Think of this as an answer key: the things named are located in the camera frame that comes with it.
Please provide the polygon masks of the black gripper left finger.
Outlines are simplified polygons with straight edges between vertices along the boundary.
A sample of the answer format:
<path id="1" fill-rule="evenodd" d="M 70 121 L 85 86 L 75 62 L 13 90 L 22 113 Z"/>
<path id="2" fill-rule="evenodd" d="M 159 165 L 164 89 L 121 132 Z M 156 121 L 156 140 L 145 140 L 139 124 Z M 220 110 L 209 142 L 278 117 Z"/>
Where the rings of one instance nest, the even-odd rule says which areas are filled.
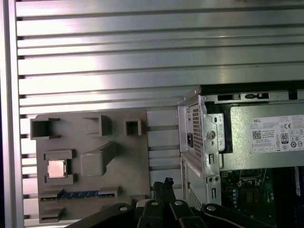
<path id="1" fill-rule="evenodd" d="M 164 184 L 155 182 L 153 199 L 144 207 L 118 203 L 81 219 L 75 228 L 161 228 L 164 212 Z"/>

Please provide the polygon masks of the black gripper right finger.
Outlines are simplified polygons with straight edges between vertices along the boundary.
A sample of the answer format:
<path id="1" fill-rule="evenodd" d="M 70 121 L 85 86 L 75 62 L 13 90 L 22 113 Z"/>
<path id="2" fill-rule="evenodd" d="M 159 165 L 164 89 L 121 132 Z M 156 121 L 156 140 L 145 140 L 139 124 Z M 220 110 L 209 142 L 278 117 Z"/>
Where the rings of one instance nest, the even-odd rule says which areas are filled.
<path id="1" fill-rule="evenodd" d="M 268 225 L 218 204 L 204 204 L 200 210 L 176 199 L 172 178 L 165 179 L 165 197 L 181 228 L 267 228 Z"/>

